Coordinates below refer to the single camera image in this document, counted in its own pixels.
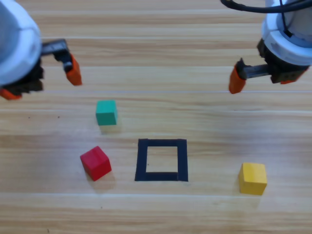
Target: red cube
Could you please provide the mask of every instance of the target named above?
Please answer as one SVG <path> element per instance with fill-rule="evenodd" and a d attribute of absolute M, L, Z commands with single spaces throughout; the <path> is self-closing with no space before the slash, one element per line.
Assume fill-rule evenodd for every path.
<path fill-rule="evenodd" d="M 100 147 L 95 147 L 80 156 L 86 173 L 93 181 L 96 181 L 112 170 L 108 156 Z"/>

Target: yellow cube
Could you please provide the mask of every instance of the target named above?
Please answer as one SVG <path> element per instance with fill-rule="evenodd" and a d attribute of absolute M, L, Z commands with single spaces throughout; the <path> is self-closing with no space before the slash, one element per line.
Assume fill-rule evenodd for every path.
<path fill-rule="evenodd" d="M 268 184 L 265 165 L 244 162 L 238 180 L 242 194 L 262 195 Z"/>

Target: green cube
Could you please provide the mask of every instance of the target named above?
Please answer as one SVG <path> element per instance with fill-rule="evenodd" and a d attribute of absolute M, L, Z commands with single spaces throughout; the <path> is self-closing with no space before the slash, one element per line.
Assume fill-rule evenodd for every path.
<path fill-rule="evenodd" d="M 97 102 L 97 123 L 102 125 L 116 125 L 118 112 L 114 100 L 105 100 Z"/>

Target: orange gripper tip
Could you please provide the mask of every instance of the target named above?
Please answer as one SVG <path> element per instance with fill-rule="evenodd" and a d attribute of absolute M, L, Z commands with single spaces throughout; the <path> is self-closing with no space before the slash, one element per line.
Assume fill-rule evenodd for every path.
<path fill-rule="evenodd" d="M 240 93 L 246 84 L 246 80 L 239 77 L 236 66 L 234 67 L 231 76 L 230 76 L 230 84 L 229 91 L 231 94 Z"/>
<path fill-rule="evenodd" d="M 0 89 L 0 96 L 7 100 L 18 100 L 22 97 L 21 95 L 14 95 L 6 89 Z"/>
<path fill-rule="evenodd" d="M 66 73 L 66 77 L 72 85 L 82 85 L 80 66 L 73 55 L 71 55 L 73 61 L 73 69 Z"/>

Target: wooden table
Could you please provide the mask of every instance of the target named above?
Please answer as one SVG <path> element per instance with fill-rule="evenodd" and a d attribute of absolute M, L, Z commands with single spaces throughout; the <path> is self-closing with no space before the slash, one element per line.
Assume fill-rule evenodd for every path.
<path fill-rule="evenodd" d="M 19 2 L 43 40 L 67 39 L 84 85 L 44 58 L 44 92 L 0 100 L 1 234 L 312 233 L 311 72 L 228 92 L 237 60 L 263 63 L 264 15 L 218 0 Z M 119 123 L 99 127 L 108 99 Z M 139 138 L 187 139 L 189 182 L 135 182 Z M 97 145 L 113 172 L 93 182 L 79 156 Z M 148 171 L 176 171 L 176 149 L 148 155 Z M 239 193 L 243 162 L 266 165 L 263 196 Z"/>

